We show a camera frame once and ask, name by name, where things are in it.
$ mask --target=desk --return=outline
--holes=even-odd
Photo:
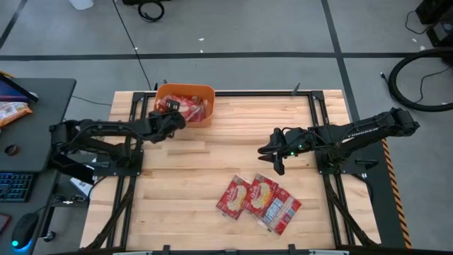
[[[22,152],[34,149],[38,153],[34,156],[28,156],[26,159],[28,162],[21,162],[18,167],[11,164],[8,158],[0,157],[2,170],[42,171],[46,167],[50,153],[48,126],[63,120],[76,81],[73,79],[14,79],[14,81],[24,89],[37,93],[40,100],[31,106],[34,114],[27,115],[4,128],[4,132],[0,134],[0,147],[4,148],[5,144],[14,141],[21,147]],[[29,135],[36,136],[36,138],[29,140],[27,139]],[[42,171],[36,176],[33,191],[27,203],[0,203],[0,213],[11,216],[11,221],[5,232],[0,235],[1,254],[16,254],[11,250],[11,233],[14,226],[22,215],[32,213],[49,203],[58,177],[59,174],[55,170]],[[46,213],[46,210],[41,210],[39,213],[40,220],[33,234],[34,242],[28,250],[29,254],[33,253],[36,239],[40,236],[44,225]]]
[[[331,123],[349,123],[342,91],[323,93]],[[132,94],[115,94],[110,120],[127,121]],[[287,249],[288,244],[296,244],[298,249],[334,248],[314,153],[285,161],[284,176],[278,176],[272,164],[257,160],[256,150],[268,143],[273,128],[312,125],[307,98],[223,96],[216,97],[210,127],[179,130],[173,139],[158,144],[146,142],[127,250],[162,250],[165,244],[172,250]],[[112,137],[109,142],[123,140]],[[253,180],[256,173],[276,180],[302,202],[281,237],[268,233],[246,213],[235,222],[215,209],[234,174]],[[93,191],[81,247],[93,241],[110,217],[116,183],[116,177],[108,177]],[[379,242],[366,185],[346,175],[343,185],[351,215],[370,238]],[[343,221],[337,215],[345,242]],[[115,237],[118,245],[119,235]]]

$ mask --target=cracker package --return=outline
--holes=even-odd
[[[0,102],[0,128],[9,123],[33,113],[27,103],[22,102]]]
[[[281,235],[300,206],[301,203],[286,190],[278,188],[272,203],[261,220],[268,226],[269,230]]]
[[[242,202],[249,188],[248,182],[239,176],[234,176],[233,181],[228,185],[224,195],[217,203],[217,208],[222,211],[223,215],[237,220],[242,213]]]
[[[243,208],[250,213],[263,217],[272,203],[273,196],[278,189],[278,183],[256,174],[252,185],[248,189],[247,196],[243,201]]]

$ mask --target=computer mouse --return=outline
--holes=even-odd
[[[11,236],[14,249],[22,249],[31,243],[39,217],[35,213],[27,213],[17,222]]]

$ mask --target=black desk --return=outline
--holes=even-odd
[[[41,128],[34,129],[33,122],[36,121],[38,116],[40,117],[40,126],[48,127],[51,124],[61,122],[69,105],[76,81],[74,79],[14,79],[14,81],[24,89],[37,93],[40,100],[31,106],[35,112],[33,115],[26,115],[5,127],[5,132],[0,134],[0,148],[5,147],[5,144],[9,144],[13,139],[14,143],[18,144],[22,150],[27,151],[30,148],[39,148],[36,151],[40,151],[40,153],[33,158],[27,158],[27,162],[21,162],[19,165],[8,164],[8,158],[3,159],[0,157],[1,168],[8,165],[11,169],[24,169],[24,171],[26,169],[29,169],[29,171],[45,169],[50,149],[50,134],[48,131],[43,132]],[[18,131],[23,130],[27,130],[27,132],[23,133],[23,135],[18,135]],[[35,135],[37,138],[29,140],[26,138],[29,137],[29,134]],[[11,233],[14,226],[22,215],[32,213],[48,205],[58,180],[59,173],[57,171],[43,171],[37,175],[33,191],[27,203],[0,203],[0,213],[11,216],[11,221],[0,235],[1,254],[17,254],[11,248]],[[40,221],[33,234],[33,244],[27,253],[20,254],[33,253],[36,240],[44,227],[44,216],[47,213],[48,209],[40,211]]]

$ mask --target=metal frame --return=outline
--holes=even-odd
[[[134,92],[134,95],[132,97],[132,106],[131,106],[131,110],[130,110],[129,121],[135,120],[135,116],[137,113],[137,106],[140,101],[142,102],[140,118],[145,118],[146,113],[147,113],[149,99],[154,98],[155,96],[156,96],[155,91]],[[297,91],[295,95],[294,95],[294,91],[216,91],[216,96],[306,96],[309,101],[309,108],[310,108],[311,119],[313,121],[313,125],[319,126],[319,120],[318,120],[318,116],[316,113],[315,100],[319,101],[321,114],[322,114],[322,118],[323,118],[323,120],[322,120],[323,125],[329,124],[326,103],[324,101],[324,96],[323,96],[322,91]],[[341,181],[340,174],[338,173],[335,176],[335,178],[336,178],[337,190],[338,190],[338,194],[340,197],[340,201],[343,204],[343,206],[347,209],[348,207],[346,204],[346,199],[345,199],[345,194],[344,194],[344,189],[343,189],[343,182]],[[133,187],[135,187],[136,181],[137,181],[136,176],[130,177],[130,182],[131,182],[130,185],[132,185]],[[323,174],[323,181],[325,184],[331,183],[328,174]],[[112,212],[116,211],[120,204],[123,187],[124,187],[124,177],[119,176]],[[336,216],[336,209],[335,209],[335,205],[332,203],[332,201],[329,199],[329,197],[327,195],[326,195],[326,198],[327,198],[327,203],[328,203],[328,211],[329,211],[329,215],[330,215],[330,219],[331,219],[333,238],[334,238],[335,245],[338,247],[342,244],[341,244],[341,238],[340,238],[340,230],[338,227],[338,220],[337,220],[337,216]],[[125,217],[123,220],[121,239],[120,239],[121,240],[120,247],[123,249],[125,249],[126,245],[127,245],[127,236],[128,236],[128,232],[129,232],[129,226],[130,226],[132,203],[133,203],[133,199],[128,203],[128,205],[125,209]],[[345,226],[346,226],[346,230],[347,230],[346,234],[348,237],[348,244],[355,245],[354,235],[346,221],[345,221]],[[114,239],[115,239],[115,231],[112,230],[107,238],[107,248],[113,247]],[[293,249],[289,249],[289,250],[256,250],[256,251],[250,250],[250,251],[241,251],[241,254],[288,254],[288,251],[290,254],[308,254],[309,253],[309,250],[307,250],[307,249],[296,250],[294,248],[293,244],[288,244],[288,245],[289,245],[289,247],[293,247]],[[153,251],[153,254],[168,254],[169,249],[170,249],[169,246],[165,246],[165,249],[163,249],[163,251]],[[181,254],[216,254],[217,252],[219,254],[225,254],[226,251],[178,251],[178,253],[181,253]]]

